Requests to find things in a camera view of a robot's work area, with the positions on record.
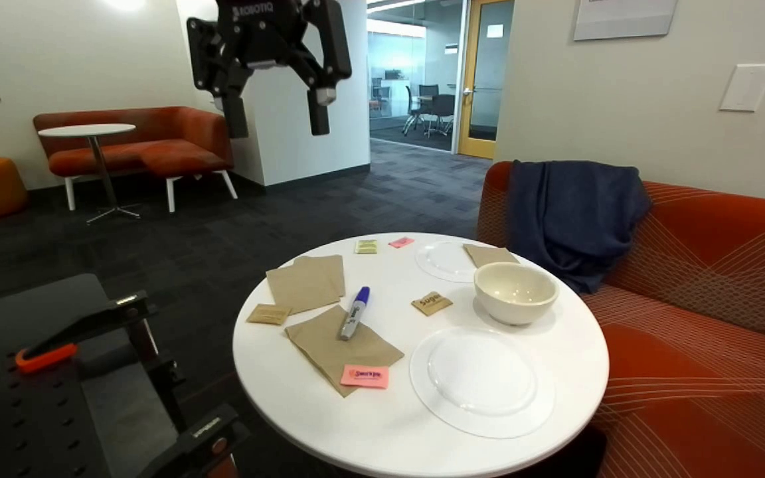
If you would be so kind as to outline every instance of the marker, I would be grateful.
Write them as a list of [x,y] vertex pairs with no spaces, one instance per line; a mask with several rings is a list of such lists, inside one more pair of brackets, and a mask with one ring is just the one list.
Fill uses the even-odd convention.
[[367,307],[367,301],[371,297],[371,289],[370,287],[362,287],[360,295],[353,297],[353,306],[348,310],[348,318],[346,323],[341,327],[337,337],[341,339],[352,339],[360,330],[360,321],[362,321],[362,310]]

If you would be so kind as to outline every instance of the wall outlet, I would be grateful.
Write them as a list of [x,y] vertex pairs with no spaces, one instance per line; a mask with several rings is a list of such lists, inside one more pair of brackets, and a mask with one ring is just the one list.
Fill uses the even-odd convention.
[[765,64],[737,64],[723,111],[758,111],[765,95]]

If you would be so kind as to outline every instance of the chair leg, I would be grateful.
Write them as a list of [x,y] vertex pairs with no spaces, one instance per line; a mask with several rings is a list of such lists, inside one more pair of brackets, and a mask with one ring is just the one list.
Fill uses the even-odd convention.
[[179,178],[182,178],[182,175],[166,178],[166,185],[167,185],[167,213],[170,213],[170,216],[176,213],[176,189],[174,189],[174,184],[176,184]]
[[239,200],[239,194],[235,190],[235,184],[232,184],[229,169],[215,169],[215,172],[223,175],[223,184],[225,184],[225,189],[229,189],[229,197],[232,197],[232,200]]
[[65,194],[66,194],[66,209],[70,209],[70,213],[75,209],[75,190],[71,190],[71,181],[75,181],[75,178],[65,178]]
[[405,123],[405,135],[413,132],[414,123],[418,123],[414,113],[410,113]]

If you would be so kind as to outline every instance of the sofa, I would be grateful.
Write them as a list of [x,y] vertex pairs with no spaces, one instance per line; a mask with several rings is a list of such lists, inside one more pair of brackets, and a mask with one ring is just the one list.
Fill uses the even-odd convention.
[[[215,111],[188,105],[156,109],[98,109],[98,111],[46,111],[38,113],[35,131],[94,125],[94,123],[131,123],[134,132],[105,135],[101,153],[107,169],[114,172],[151,172],[166,181],[167,209],[176,213],[176,181],[183,175],[217,172],[232,200],[232,144],[225,119]],[[65,178],[66,206],[75,209],[75,181],[95,175],[95,160],[85,137],[43,137],[43,152],[54,175]]]
[[[479,238],[507,244],[511,163]],[[600,475],[765,475],[765,200],[644,181],[652,209],[581,301],[611,352]]]

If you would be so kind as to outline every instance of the orange handle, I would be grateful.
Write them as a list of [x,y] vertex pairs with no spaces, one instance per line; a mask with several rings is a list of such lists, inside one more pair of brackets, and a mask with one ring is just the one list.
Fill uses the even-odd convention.
[[17,370],[22,374],[35,374],[35,371],[47,370],[54,364],[70,362],[78,350],[81,348],[75,342],[66,342],[62,348],[54,348],[47,352],[35,356],[35,359],[26,359],[25,356],[26,350],[20,350],[14,362],[17,362]]

